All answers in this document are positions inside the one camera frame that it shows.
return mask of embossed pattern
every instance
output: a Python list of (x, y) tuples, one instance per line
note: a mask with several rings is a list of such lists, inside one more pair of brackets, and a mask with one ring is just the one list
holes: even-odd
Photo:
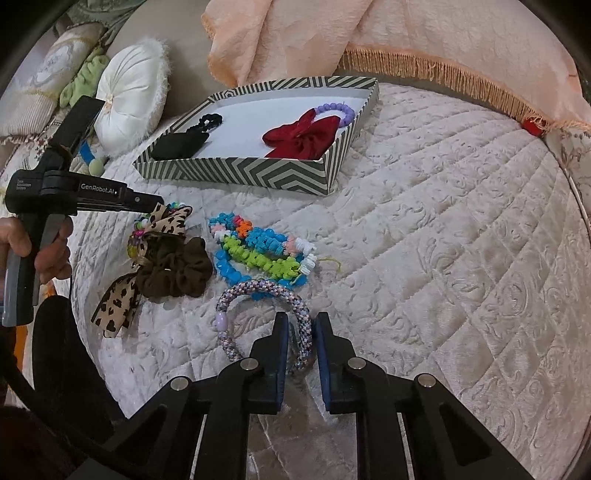
[[(146, 182), (132, 165), (146, 142), (106, 176), (193, 205), (195, 223), (236, 211), (313, 240), (343, 263), (323, 262), (301, 289), (313, 315), (328, 311), (336, 333), (389, 373), (432, 373), (537, 479), (559, 478), (591, 413), (591, 249), (569, 184), (544, 143), (503, 115), (411, 87), (380, 91), (325, 198)], [(128, 415), (171, 377), (228, 364), (210, 325), (219, 279), (200, 299), (143, 303), (125, 336), (89, 324), (125, 272), (133, 217), (80, 214), (70, 241), (81, 337)], [(270, 333), (275, 308), (230, 307), (242, 351)], [(326, 414), (314, 369), (287, 382), (278, 417), (253, 419), (248, 478), (353, 479), (354, 429), (353, 417)]]

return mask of green scrunchie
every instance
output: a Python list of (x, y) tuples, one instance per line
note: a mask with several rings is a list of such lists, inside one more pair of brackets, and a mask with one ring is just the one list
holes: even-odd
[(82, 95), (96, 95), (100, 76), (109, 63), (109, 57), (103, 52), (102, 47), (97, 47), (88, 55), (74, 79), (61, 91), (61, 108), (74, 106)]

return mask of quilted bedspread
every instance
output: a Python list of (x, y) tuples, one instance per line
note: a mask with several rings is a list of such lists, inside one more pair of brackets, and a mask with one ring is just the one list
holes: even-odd
[[(139, 149), (106, 176), (192, 205), (188, 226), (202, 226), (209, 252), (206, 221), (219, 212), (315, 242), (342, 268), (322, 262), (299, 290), (313, 314), (329, 312), (335, 333), (390, 374), (435, 375), (534, 477), (558, 479), (591, 414), (591, 248), (568, 182), (544, 143), (501, 114), (406, 86), (380, 91), (328, 197), (145, 181), (132, 166)], [(116, 339), (89, 323), (129, 271), (134, 216), (82, 213), (70, 242), (80, 334), (127, 415), (170, 378), (228, 364), (211, 327), (219, 277), (200, 299), (142, 301)], [(278, 309), (230, 308), (243, 352)], [(288, 380), (279, 416), (253, 418), (248, 478), (356, 478), (354, 431), (352, 416), (326, 414), (315, 367)]]

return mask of leopard print bow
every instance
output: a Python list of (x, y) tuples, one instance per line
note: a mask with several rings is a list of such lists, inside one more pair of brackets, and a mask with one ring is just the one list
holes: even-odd
[(139, 305), (138, 264), (148, 251), (150, 238), (162, 235), (185, 236), (185, 221), (193, 212), (189, 205), (178, 210), (158, 204), (148, 219), (137, 246), (134, 271), (117, 278), (102, 296), (91, 322), (103, 329), (106, 338), (114, 338), (121, 327), (129, 328)]

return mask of red bow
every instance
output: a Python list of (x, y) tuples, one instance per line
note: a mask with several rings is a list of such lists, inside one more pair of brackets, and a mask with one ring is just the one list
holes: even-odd
[(315, 116), (316, 111), (312, 108), (297, 122), (281, 125), (264, 134), (265, 145), (274, 148), (266, 158), (318, 160), (335, 141), (340, 117), (331, 115), (313, 122)]

